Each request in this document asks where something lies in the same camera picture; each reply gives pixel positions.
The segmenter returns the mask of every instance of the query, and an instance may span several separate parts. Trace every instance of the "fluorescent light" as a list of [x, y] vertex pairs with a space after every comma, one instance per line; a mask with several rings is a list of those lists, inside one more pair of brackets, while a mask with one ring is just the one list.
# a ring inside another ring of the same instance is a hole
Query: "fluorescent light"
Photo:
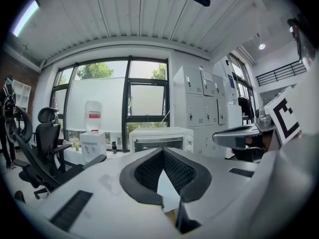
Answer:
[[263, 44], [263, 43], [259, 45], [259, 49], [260, 49], [260, 50], [265, 49], [265, 47], [266, 47], [266, 45], [265, 45], [265, 44]]
[[21, 19], [18, 21], [17, 25], [15, 26], [15, 29], [13, 31], [13, 34], [18, 37], [19, 33], [21, 32], [24, 25], [27, 23], [27, 21], [31, 18], [31, 16], [34, 14], [34, 12], [39, 8], [36, 1], [33, 1], [29, 7], [26, 9], [25, 13], [22, 15]]

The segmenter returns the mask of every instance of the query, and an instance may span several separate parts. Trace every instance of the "chair armrest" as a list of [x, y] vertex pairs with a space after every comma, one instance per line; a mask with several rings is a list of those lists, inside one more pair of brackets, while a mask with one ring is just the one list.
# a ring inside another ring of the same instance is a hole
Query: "chair armrest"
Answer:
[[83, 170], [89, 168], [89, 167], [92, 166], [92, 165], [96, 165], [96, 164], [98, 164], [98, 163], [101, 163], [101, 162], [103, 162], [105, 159], [106, 159], [106, 155], [101, 154], [101, 155], [97, 156], [96, 158], [94, 158], [93, 160], [91, 160], [89, 163], [85, 164], [85, 165], [83, 166]]
[[22, 160], [19, 160], [19, 159], [15, 159], [15, 160], [13, 161], [13, 163], [14, 163], [15, 165], [17, 165], [17, 166], [22, 167], [22, 168], [25, 168], [25, 167], [27, 167], [27, 166], [30, 165], [30, 163], [25, 162], [25, 161], [22, 161]]
[[71, 144], [61, 145], [61, 146], [55, 148], [55, 149], [53, 150], [53, 152], [54, 152], [54, 153], [58, 153], [58, 152], [63, 151], [63, 150], [65, 150], [65, 149], [67, 149], [67, 148], [70, 148], [71, 146], [72, 146]]

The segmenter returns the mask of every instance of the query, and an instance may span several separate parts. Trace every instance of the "white locker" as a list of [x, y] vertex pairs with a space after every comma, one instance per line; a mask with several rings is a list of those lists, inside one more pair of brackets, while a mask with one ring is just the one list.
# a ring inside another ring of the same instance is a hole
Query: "white locker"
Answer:
[[214, 97], [205, 98], [205, 125], [218, 124], [218, 105]]
[[185, 88], [190, 94], [203, 94], [203, 85], [201, 81], [200, 71], [184, 68]]
[[218, 98], [225, 98], [225, 88], [223, 78], [217, 75], [213, 75], [213, 80], [215, 82], [216, 95]]
[[219, 153], [219, 146], [216, 143], [214, 143], [214, 141], [213, 141], [213, 134], [218, 131], [217, 127], [218, 126], [207, 126], [205, 128], [206, 150], [204, 151], [203, 154], [205, 156], [209, 156], [209, 157], [222, 157], [222, 158], [224, 158], [225, 156], [223, 156], [221, 153]]
[[187, 94], [187, 126], [203, 126], [205, 102], [203, 96]]
[[203, 92], [205, 96], [214, 97], [216, 95], [216, 87], [213, 81], [213, 76], [210, 73], [200, 71], [203, 83]]
[[204, 155], [206, 153], [206, 135], [205, 135], [205, 127], [194, 127], [194, 154]]
[[217, 98], [218, 104], [218, 124], [226, 124], [227, 123], [227, 106], [226, 100], [222, 98]]

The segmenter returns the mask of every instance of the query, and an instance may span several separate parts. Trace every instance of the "floor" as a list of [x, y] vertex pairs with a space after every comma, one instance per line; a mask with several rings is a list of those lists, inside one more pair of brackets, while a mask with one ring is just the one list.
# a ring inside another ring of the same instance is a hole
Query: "floor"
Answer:
[[[26, 157], [24, 156], [21, 150], [16, 151], [16, 158], [23, 161], [27, 161]], [[12, 196], [15, 194], [16, 191], [21, 190], [24, 194], [25, 202], [31, 207], [38, 209], [44, 202], [44, 199], [46, 198], [47, 194], [40, 194], [40, 199], [38, 200], [35, 198], [33, 192], [43, 188], [43, 186], [34, 189], [30, 183], [22, 181], [19, 178], [19, 172], [22, 171], [21, 167], [17, 167], [13, 170], [7, 170], [5, 168], [5, 159], [2, 153], [0, 153], [0, 167], [3, 179], [6, 182], [10, 192], [12, 193]]]

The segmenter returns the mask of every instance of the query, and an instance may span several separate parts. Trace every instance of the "tree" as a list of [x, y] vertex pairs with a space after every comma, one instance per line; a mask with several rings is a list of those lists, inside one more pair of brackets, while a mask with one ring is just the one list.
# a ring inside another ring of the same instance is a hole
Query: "tree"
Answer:
[[96, 78], [110, 78], [114, 75], [114, 69], [110, 69], [107, 63], [93, 63], [85, 65], [76, 73], [81, 80], [96, 79]]
[[165, 71], [165, 64], [159, 64], [159, 68], [152, 71], [151, 79], [166, 80]]
[[66, 84], [66, 78], [65, 75], [62, 75], [61, 80], [60, 80], [60, 85]]
[[130, 122], [127, 123], [127, 137], [129, 137], [130, 132], [136, 128], [150, 128], [150, 127], [166, 127], [166, 122]]

